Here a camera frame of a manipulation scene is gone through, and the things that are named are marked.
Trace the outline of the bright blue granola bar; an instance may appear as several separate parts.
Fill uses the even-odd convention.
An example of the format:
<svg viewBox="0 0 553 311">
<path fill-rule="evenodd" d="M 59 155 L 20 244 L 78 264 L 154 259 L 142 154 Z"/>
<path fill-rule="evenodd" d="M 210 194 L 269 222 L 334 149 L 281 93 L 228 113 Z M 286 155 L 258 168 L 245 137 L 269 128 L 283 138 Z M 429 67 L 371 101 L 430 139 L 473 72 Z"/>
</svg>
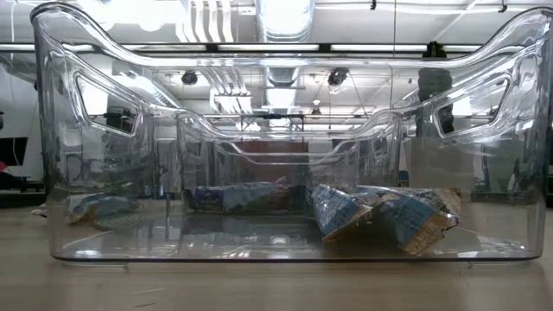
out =
<svg viewBox="0 0 553 311">
<path fill-rule="evenodd" d="M 186 189 L 188 206 L 199 213 L 281 215 L 302 213 L 305 187 L 277 182 L 246 182 Z"/>
</svg>

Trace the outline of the light blue granola bar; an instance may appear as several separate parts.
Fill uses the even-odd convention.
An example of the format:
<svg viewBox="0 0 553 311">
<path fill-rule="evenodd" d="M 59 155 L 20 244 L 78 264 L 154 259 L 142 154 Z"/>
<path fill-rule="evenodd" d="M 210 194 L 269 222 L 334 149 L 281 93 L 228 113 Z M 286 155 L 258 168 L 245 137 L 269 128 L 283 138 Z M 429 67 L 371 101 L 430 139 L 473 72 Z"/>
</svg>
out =
<svg viewBox="0 0 553 311">
<path fill-rule="evenodd" d="M 379 202 L 373 194 L 347 194 L 323 184 L 314 188 L 311 198 L 323 241 L 343 238 L 348 231 L 368 223 Z"/>
<path fill-rule="evenodd" d="M 372 223 L 413 256 L 425 253 L 460 223 L 461 190 L 456 187 L 359 187 L 358 191 L 380 198 Z"/>
</svg>

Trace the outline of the white blue granola bar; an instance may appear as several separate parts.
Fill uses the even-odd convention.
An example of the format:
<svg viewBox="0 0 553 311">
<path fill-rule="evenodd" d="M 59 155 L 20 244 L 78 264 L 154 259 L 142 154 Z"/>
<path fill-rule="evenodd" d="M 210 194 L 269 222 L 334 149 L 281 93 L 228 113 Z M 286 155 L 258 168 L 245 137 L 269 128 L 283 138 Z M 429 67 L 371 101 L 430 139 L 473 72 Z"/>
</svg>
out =
<svg viewBox="0 0 553 311">
<path fill-rule="evenodd" d="M 63 212 L 67 225 L 95 225 L 100 220 L 134 213 L 141 206 L 133 198 L 110 193 L 77 194 L 68 199 Z"/>
</svg>

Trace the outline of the clear plastic bin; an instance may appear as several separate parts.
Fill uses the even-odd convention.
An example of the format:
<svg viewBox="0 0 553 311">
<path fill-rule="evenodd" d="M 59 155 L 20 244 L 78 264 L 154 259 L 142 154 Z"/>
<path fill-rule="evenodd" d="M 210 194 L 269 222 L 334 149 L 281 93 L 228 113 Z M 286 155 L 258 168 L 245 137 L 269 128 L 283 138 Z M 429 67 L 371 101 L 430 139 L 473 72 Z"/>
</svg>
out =
<svg viewBox="0 0 553 311">
<path fill-rule="evenodd" d="M 236 131 L 176 117 L 181 199 L 192 213 L 309 215 L 319 185 L 395 186 L 403 120 L 384 111 L 342 131 Z"/>
<path fill-rule="evenodd" d="M 216 186 L 246 182 L 319 184 L 352 190 L 359 177 L 359 143 L 332 141 L 239 141 L 217 143 L 210 155 Z"/>
<path fill-rule="evenodd" d="M 35 36 L 46 216 L 53 257 L 74 262 L 515 261 L 540 257 L 553 200 L 553 7 L 489 4 L 461 40 L 415 0 L 315 0 L 305 42 L 262 42 L 255 0 L 78 0 L 29 16 Z M 222 52 L 219 44 L 317 44 L 317 52 Z M 331 44 L 417 44 L 422 53 Z M 327 82 L 346 67 L 341 86 Z M 184 86 L 187 70 L 198 74 Z M 371 220 L 323 241 L 309 215 L 183 208 L 176 117 L 236 131 L 352 130 L 403 120 L 395 186 L 456 187 L 460 223 L 420 256 Z M 134 212 L 67 225 L 77 194 L 136 199 Z"/>
</svg>

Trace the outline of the white ceiling strip light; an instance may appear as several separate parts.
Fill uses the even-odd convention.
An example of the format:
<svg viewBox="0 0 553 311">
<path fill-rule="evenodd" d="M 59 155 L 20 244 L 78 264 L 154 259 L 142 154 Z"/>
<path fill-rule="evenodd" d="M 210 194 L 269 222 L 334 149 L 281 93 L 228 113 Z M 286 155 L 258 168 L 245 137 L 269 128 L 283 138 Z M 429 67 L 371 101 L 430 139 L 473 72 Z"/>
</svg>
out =
<svg viewBox="0 0 553 311">
<path fill-rule="evenodd" d="M 317 52 L 317 44 L 219 44 L 218 51 L 222 52 L 267 52 L 267 53 L 299 53 Z"/>
<path fill-rule="evenodd" d="M 422 53 L 426 45 L 411 44 L 331 44 L 331 51 L 360 53 Z"/>
</svg>

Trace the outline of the black monitor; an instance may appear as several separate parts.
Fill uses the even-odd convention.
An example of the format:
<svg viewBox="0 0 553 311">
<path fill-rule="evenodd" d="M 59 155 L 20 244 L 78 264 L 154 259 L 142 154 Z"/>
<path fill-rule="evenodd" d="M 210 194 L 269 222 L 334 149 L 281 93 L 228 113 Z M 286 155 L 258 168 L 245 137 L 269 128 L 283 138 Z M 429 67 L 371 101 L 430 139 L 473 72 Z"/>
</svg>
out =
<svg viewBox="0 0 553 311">
<path fill-rule="evenodd" d="M 27 137 L 0 138 L 0 162 L 8 166 L 22 166 L 27 142 Z"/>
</svg>

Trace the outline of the silver ventilation duct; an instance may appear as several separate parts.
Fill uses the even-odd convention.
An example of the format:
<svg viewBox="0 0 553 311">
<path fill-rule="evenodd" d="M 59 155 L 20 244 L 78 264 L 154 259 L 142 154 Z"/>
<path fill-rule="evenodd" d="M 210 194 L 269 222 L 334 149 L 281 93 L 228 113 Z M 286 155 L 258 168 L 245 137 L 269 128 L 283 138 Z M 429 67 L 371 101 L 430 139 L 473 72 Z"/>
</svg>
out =
<svg viewBox="0 0 553 311">
<path fill-rule="evenodd" d="M 314 19 L 315 0 L 255 0 L 262 42 L 305 42 Z"/>
</svg>

